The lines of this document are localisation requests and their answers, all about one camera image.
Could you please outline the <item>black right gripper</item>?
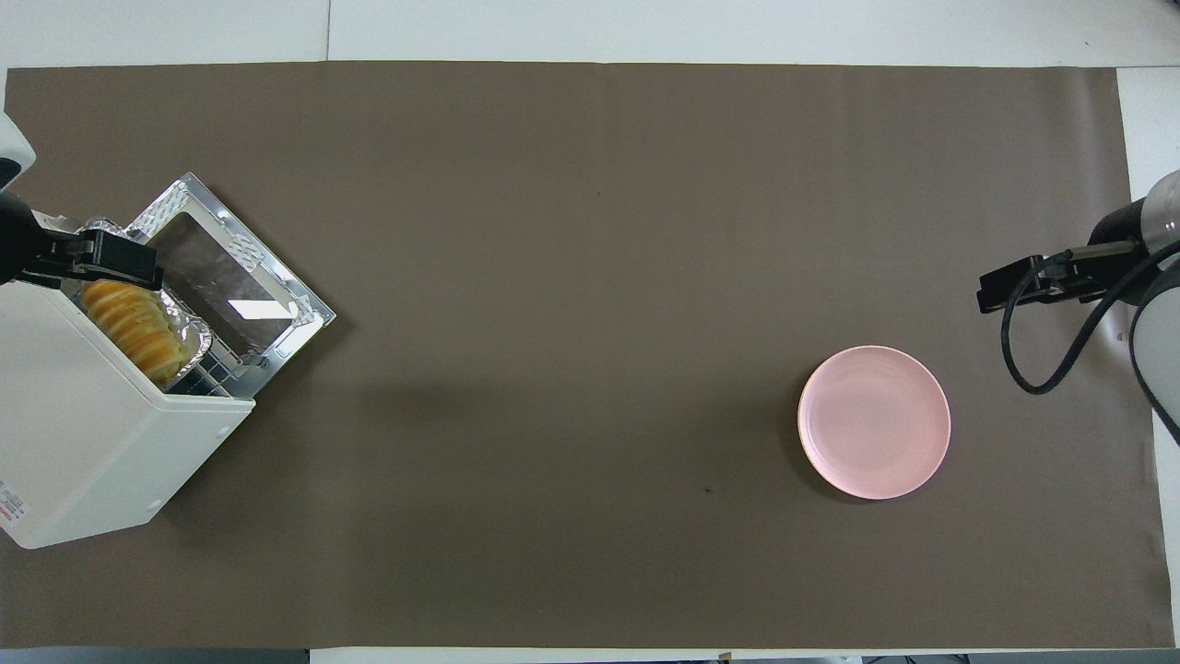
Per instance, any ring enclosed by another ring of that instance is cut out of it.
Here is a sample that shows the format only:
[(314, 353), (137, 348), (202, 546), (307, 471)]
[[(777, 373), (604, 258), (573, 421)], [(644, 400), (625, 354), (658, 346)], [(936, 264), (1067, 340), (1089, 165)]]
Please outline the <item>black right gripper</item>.
[(1130, 270), (1134, 259), (1136, 243), (1099, 243), (1058, 254), (1032, 254), (982, 276), (977, 305), (982, 314), (1003, 310), (1028, 272), (1032, 278), (1016, 300), (1017, 305), (1049, 305), (1063, 300), (1094, 302)]

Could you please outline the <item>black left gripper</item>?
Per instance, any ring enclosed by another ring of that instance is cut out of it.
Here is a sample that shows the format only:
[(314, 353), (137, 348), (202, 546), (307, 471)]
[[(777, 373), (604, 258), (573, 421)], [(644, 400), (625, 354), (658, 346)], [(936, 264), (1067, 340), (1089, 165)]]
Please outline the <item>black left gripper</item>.
[(35, 231), (18, 239), (18, 280), (33, 285), (110, 280), (158, 291), (163, 277), (155, 249), (113, 232)]

